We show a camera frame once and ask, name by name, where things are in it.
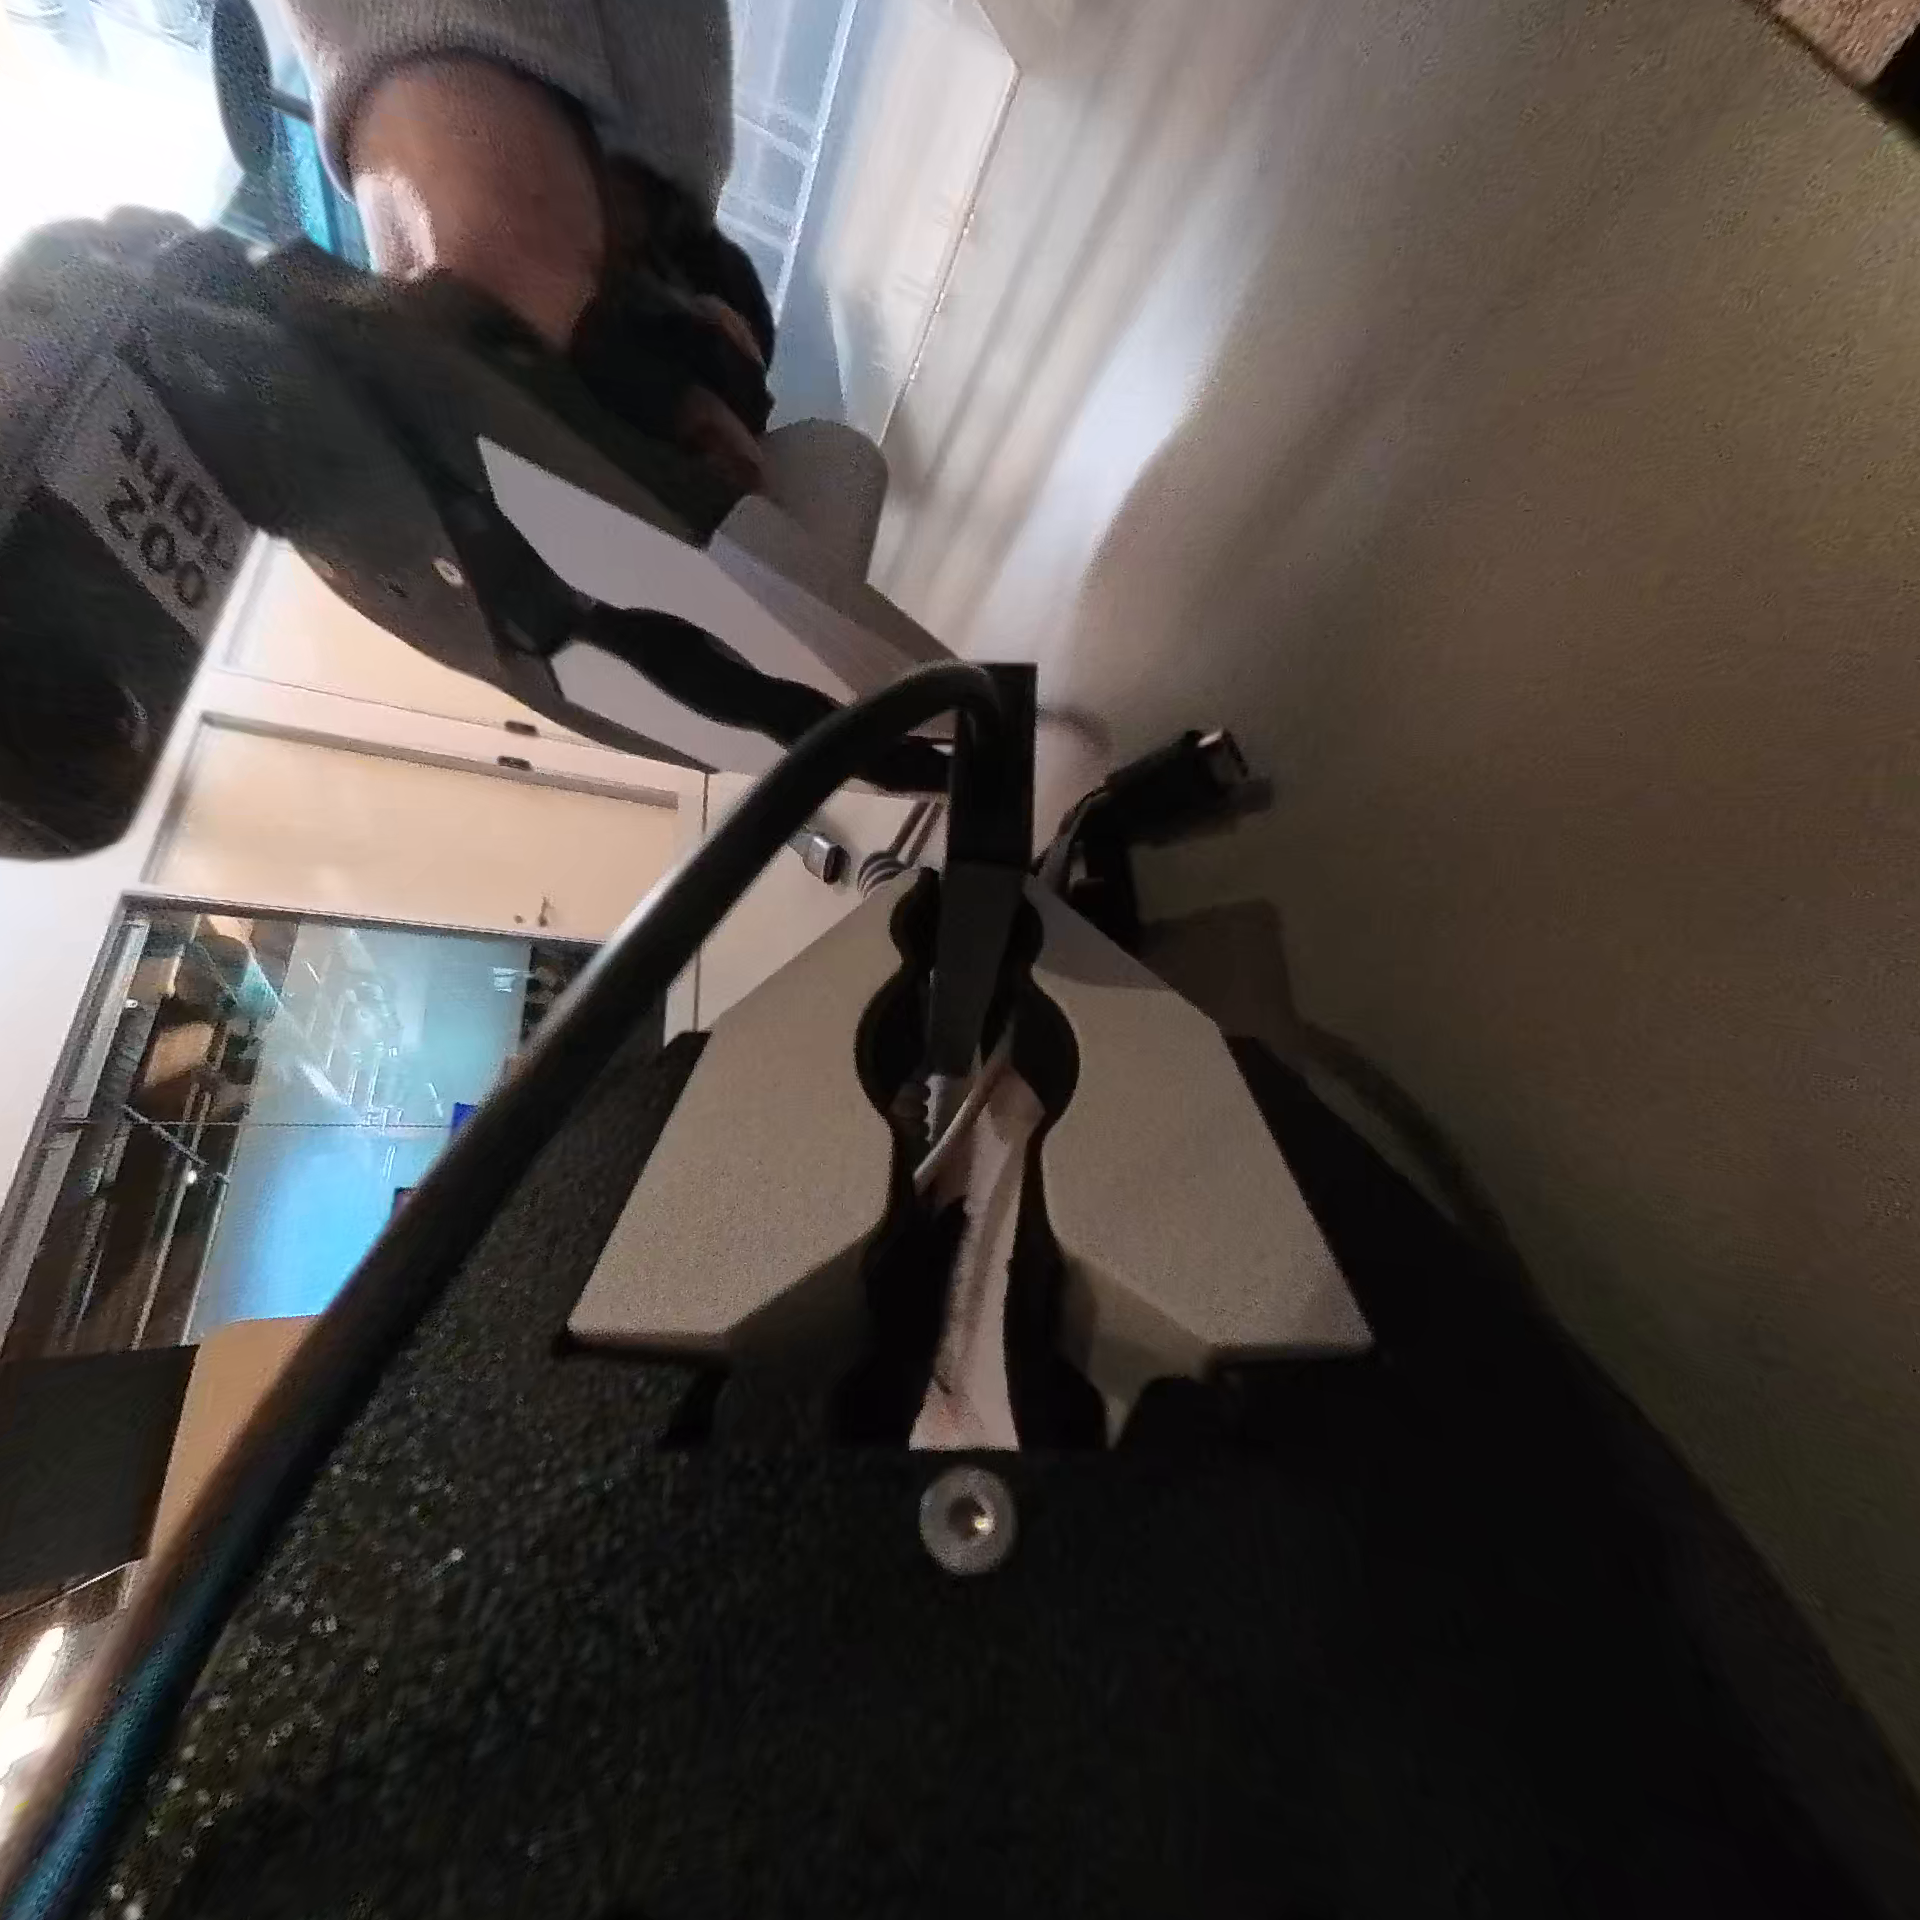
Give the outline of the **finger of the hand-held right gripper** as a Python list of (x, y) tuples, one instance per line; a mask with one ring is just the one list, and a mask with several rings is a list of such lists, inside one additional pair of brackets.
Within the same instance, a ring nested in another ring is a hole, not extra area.
[(695, 672), (699, 703), (661, 688), (603, 647), (567, 647), (549, 660), (504, 655), (509, 693), (573, 734), (645, 759), (761, 778), (841, 702), (723, 659), (720, 695)]
[(558, 652), (586, 629), (586, 605), (653, 608), (841, 703), (952, 655), (869, 579), (888, 471), (850, 422), (777, 424), (761, 445), (768, 490), (742, 495), (704, 544), (503, 445), (481, 442), (481, 454), (514, 532), (582, 597)]

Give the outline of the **white door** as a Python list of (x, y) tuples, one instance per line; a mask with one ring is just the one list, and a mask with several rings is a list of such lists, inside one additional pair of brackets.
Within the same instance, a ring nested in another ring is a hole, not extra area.
[(352, 748), (198, 725), (141, 883), (344, 920), (609, 934), (704, 827), (704, 779)]
[(363, 703), (582, 734), (584, 723), (562, 716), (571, 688), (584, 700), (586, 725), (599, 716), (634, 725), (639, 698), (653, 693), (638, 655), (607, 652), (603, 640), (661, 640), (667, 660), (695, 659), (699, 650), (731, 659), (717, 638), (653, 608), (586, 613), (591, 621), (562, 654), (562, 685), (538, 655), (503, 655), (474, 613), (417, 610), (400, 584), (273, 542), (255, 595), (234, 619), (225, 666)]

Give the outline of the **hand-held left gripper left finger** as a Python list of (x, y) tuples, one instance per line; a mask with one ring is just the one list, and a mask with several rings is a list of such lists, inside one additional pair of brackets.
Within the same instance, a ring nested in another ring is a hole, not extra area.
[(939, 883), (888, 880), (704, 1036), (568, 1311), (679, 1379), (663, 1446), (905, 1450), (939, 1330), (915, 1101)]

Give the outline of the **person's right forearm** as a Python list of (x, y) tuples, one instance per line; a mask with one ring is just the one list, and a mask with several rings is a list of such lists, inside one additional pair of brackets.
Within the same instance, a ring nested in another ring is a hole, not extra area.
[(338, 184), (370, 91), (406, 63), (463, 56), (568, 98), (606, 152), (717, 210), (734, 165), (723, 2), (288, 2), (281, 13)]

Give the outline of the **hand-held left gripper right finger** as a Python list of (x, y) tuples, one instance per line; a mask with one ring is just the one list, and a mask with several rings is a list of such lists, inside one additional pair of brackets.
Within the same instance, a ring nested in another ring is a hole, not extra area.
[(1014, 1076), (1042, 1280), (1038, 1360), (1066, 1431), (1118, 1445), (1141, 1397), (1241, 1367), (1357, 1360), (1352, 1284), (1215, 1022), (1040, 880), (1014, 1013)]

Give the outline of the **black usb hub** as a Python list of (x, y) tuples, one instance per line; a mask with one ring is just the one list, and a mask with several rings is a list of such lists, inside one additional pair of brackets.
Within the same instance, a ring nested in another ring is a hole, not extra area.
[(931, 1075), (974, 1067), (1032, 850), (1038, 670), (987, 663), (993, 709), (952, 728), (946, 853), (928, 973)]

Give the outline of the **person's right hand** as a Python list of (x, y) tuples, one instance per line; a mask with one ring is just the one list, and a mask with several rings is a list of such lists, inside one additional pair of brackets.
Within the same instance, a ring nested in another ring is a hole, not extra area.
[(761, 279), (690, 192), (603, 151), (584, 110), (499, 61), (402, 63), (352, 120), (375, 264), (454, 283), (734, 495), (763, 492)]

